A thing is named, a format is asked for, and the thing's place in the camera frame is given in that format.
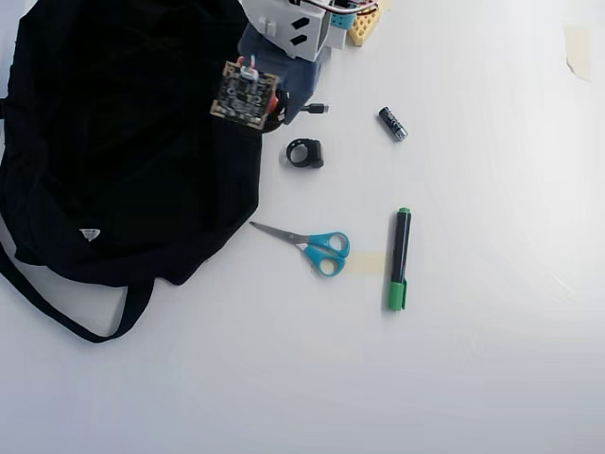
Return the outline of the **navy gripper finger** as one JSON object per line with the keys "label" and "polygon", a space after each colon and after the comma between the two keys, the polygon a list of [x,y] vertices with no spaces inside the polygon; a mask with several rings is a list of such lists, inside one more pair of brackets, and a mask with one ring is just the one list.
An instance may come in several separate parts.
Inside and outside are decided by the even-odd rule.
{"label": "navy gripper finger", "polygon": [[284,122],[289,125],[314,94],[320,79],[320,63],[291,63],[280,76],[278,88],[287,94]]}

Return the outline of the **white navy gripper body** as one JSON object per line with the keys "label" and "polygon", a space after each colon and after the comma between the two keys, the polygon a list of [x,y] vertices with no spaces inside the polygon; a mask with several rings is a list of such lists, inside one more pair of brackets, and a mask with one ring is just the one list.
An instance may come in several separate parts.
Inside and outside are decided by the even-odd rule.
{"label": "white navy gripper body", "polygon": [[330,14],[321,1],[243,1],[248,20],[239,53],[262,72],[291,76],[312,67],[324,47]]}

